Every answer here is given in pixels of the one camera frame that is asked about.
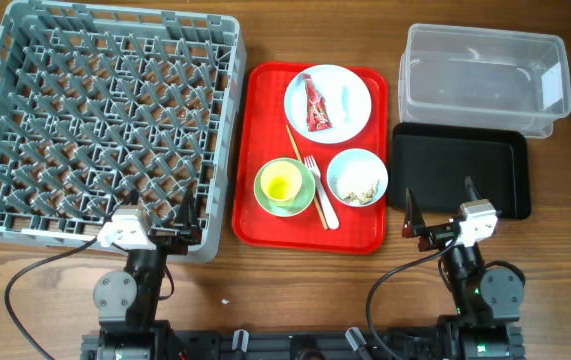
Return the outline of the rice and shell scraps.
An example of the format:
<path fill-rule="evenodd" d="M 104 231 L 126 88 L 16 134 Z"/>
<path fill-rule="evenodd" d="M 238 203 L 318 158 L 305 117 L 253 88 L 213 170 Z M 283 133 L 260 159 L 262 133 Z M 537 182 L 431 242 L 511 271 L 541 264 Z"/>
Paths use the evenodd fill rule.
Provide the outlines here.
<path fill-rule="evenodd" d="M 334 177 L 332 186 L 342 202 L 350 206 L 361 206 L 374 200 L 379 181 L 346 174 Z"/>

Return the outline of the light blue bowl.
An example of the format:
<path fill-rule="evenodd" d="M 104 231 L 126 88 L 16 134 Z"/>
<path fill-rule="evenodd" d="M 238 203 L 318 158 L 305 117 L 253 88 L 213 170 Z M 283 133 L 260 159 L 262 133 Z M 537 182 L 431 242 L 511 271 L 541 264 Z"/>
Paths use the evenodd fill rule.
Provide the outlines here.
<path fill-rule="evenodd" d="M 350 206 L 337 197 L 332 186 L 332 179 L 346 174 L 379 181 L 378 192 L 371 203 L 361 206 Z M 386 193 L 389 183 L 385 163 L 374 153 L 360 148 L 347 149 L 337 154 L 328 165 L 326 179 L 330 192 L 340 203 L 357 208 L 371 206 L 381 200 Z"/>

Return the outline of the yellow cup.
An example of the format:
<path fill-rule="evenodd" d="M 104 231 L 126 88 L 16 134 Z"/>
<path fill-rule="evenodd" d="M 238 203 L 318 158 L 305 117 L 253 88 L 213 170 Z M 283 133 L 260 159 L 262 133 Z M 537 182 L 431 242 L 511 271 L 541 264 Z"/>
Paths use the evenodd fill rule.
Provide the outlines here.
<path fill-rule="evenodd" d="M 291 203 L 302 187 L 302 174 L 291 160 L 277 159 L 266 164 L 259 176 L 263 193 L 274 203 Z"/>

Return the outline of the green bowl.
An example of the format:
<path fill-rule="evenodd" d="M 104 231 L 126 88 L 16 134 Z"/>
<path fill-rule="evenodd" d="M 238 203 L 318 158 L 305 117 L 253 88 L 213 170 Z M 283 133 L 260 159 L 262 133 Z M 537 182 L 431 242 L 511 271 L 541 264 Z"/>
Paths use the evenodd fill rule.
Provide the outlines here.
<path fill-rule="evenodd" d="M 254 196 L 260 205 L 260 207 L 265 210 L 267 213 L 277 217 L 292 217 L 302 213 L 313 201 L 313 196 L 316 192 L 316 185 L 313 175 L 311 171 L 303 165 L 301 162 L 291 158 L 278 158 L 278 159 L 286 159 L 293 161 L 296 166 L 299 168 L 302 174 L 302 187 L 296 196 L 296 198 L 287 204 L 277 204 L 272 202 L 268 199 L 268 197 L 263 193 L 259 185 L 259 176 L 261 175 L 261 171 L 264 166 L 268 163 L 264 164 L 261 169 L 258 171 L 257 175 L 255 176 L 254 180 Z"/>

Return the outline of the white plastic fork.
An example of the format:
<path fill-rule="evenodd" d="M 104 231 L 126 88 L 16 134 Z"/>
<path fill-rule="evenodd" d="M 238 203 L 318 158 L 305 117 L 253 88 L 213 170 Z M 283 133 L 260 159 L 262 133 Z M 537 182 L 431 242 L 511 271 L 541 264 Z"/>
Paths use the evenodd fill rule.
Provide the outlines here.
<path fill-rule="evenodd" d="M 321 209 L 323 211 L 324 214 L 324 218 L 326 221 L 326 224 L 328 226 L 329 229 L 331 230 L 337 230 L 340 226 L 338 217 L 336 215 L 336 212 L 329 200 L 329 197 L 323 187 L 322 184 L 322 180 L 321 180 L 321 172 L 320 169 L 318 167 L 318 164 L 316 163 L 315 158 L 312 155 L 308 155 L 304 158 L 304 163 L 306 165 L 306 167 L 311 171 L 311 173 L 314 176 L 314 180 L 315 180 L 315 184 L 316 184 L 316 190 L 318 193 L 318 197 L 320 200 L 320 206 Z"/>

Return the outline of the wooden chopstick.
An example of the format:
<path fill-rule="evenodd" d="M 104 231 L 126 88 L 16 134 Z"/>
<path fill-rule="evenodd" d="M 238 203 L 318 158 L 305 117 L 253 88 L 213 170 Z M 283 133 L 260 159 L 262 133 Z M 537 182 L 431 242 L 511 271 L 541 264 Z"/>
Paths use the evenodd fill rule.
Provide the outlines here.
<path fill-rule="evenodd" d="M 296 144 L 295 138 L 294 138 L 294 136 L 293 136 L 293 134 L 292 134 L 292 131 L 291 131 L 289 125 L 285 125 L 285 128 L 286 128 L 286 131 L 287 131 L 287 134 L 288 134 L 288 137 L 289 137 L 291 146 L 292 146 L 292 148 L 293 148 L 293 150 L 294 150 L 294 153 L 295 153 L 295 155 L 296 155 L 296 158 L 297 158 L 297 160 L 298 160 L 299 162 L 302 163 L 302 162 L 303 162 L 303 159 L 302 159 L 302 157 L 301 157 L 300 151 L 299 151 L 299 149 L 298 149 L 298 146 L 297 146 L 297 144 Z M 315 206 L 315 208 L 316 208 L 316 210 L 317 210 L 317 213 L 318 213 L 318 215 L 319 215 L 319 218 L 320 218 L 320 221 L 321 221 L 321 224 L 322 224 L 323 229 L 324 229 L 324 230 L 328 230 L 329 228 L 328 228 L 328 225 L 327 225 L 327 222 L 326 222 L 324 213 L 323 213 L 323 211 L 322 211 L 321 205 L 319 204 L 319 201 L 318 201 L 318 199 L 317 199 L 316 193 L 315 193 L 315 195 L 313 196 L 313 203 L 314 203 L 314 206 Z"/>

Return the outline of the red snack wrapper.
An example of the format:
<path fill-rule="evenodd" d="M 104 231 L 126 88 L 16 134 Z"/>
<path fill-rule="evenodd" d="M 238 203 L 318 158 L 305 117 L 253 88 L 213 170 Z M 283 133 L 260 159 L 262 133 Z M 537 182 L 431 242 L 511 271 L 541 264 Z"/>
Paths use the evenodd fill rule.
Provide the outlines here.
<path fill-rule="evenodd" d="M 316 132 L 332 128 L 332 123 L 327 114 L 325 98 L 315 87 L 312 77 L 304 73 L 303 79 L 306 90 L 306 124 L 310 132 Z"/>

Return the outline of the white tissue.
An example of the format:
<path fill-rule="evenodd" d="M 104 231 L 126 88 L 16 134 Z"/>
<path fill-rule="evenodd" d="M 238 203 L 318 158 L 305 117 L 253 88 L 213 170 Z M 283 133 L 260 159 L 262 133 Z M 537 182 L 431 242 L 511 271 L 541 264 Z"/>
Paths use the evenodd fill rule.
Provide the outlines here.
<path fill-rule="evenodd" d="M 341 106 L 342 106 L 342 123 L 347 123 L 349 121 L 349 88 L 343 86 L 341 92 Z"/>

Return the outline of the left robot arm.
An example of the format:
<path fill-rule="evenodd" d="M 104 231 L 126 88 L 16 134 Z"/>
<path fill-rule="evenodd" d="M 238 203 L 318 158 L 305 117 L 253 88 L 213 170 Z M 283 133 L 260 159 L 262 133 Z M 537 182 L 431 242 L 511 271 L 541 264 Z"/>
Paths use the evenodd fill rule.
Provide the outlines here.
<path fill-rule="evenodd" d="M 103 247 L 115 246 L 127 254 L 121 271 L 102 276 L 93 291 L 99 311 L 99 335 L 86 336 L 83 359 L 187 359 L 187 348 L 167 320 L 158 320 L 162 280 L 168 276 L 170 255 L 185 255 L 201 242 L 195 198 L 191 190 L 182 196 L 171 235 L 152 235 L 151 220 L 131 191 L 97 235 Z"/>

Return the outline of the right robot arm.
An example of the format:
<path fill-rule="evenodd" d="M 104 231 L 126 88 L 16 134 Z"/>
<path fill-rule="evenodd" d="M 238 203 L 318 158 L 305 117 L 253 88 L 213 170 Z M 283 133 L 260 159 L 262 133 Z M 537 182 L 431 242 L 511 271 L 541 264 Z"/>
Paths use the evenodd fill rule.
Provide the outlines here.
<path fill-rule="evenodd" d="M 445 279 L 455 315 L 443 315 L 430 330 L 431 359 L 523 359 L 520 319 L 526 278 L 506 261 L 487 263 L 479 243 L 492 237 L 498 211 L 465 179 L 469 200 L 447 223 L 428 226 L 411 189 L 406 190 L 402 236 L 417 237 L 421 252 L 437 250 L 439 273 Z"/>

